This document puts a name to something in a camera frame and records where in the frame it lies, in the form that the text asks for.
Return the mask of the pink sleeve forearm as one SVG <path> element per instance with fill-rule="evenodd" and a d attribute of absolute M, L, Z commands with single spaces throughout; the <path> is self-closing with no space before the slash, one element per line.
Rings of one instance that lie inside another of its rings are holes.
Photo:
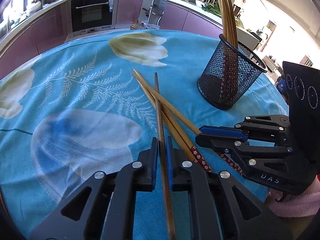
<path fill-rule="evenodd" d="M 277 216 L 308 217 L 313 216 L 319 210 L 319 179 L 318 176 L 312 184 L 300 195 L 294 196 L 270 190 L 265 200 L 266 206 Z"/>

